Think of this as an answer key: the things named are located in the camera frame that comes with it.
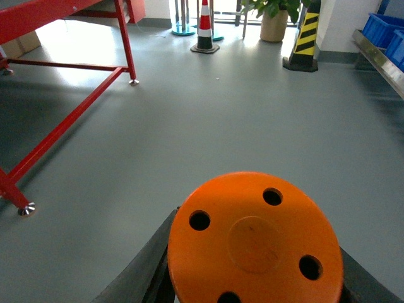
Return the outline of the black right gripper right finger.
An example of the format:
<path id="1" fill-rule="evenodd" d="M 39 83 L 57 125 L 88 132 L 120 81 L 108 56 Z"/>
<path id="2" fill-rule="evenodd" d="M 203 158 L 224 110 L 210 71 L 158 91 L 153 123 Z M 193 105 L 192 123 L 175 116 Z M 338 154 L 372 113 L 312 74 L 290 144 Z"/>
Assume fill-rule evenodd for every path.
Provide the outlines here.
<path id="1" fill-rule="evenodd" d="M 343 288 L 339 302 L 402 303 L 403 300 L 377 281 L 342 247 Z"/>

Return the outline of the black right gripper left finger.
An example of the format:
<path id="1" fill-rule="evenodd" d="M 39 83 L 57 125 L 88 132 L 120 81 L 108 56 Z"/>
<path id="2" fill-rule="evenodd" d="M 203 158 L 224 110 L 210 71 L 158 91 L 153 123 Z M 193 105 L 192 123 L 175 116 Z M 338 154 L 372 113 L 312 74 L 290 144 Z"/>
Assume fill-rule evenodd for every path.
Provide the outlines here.
<path id="1" fill-rule="evenodd" d="M 167 248 L 173 210 L 125 269 L 93 299 L 94 302 L 174 302 Z"/>

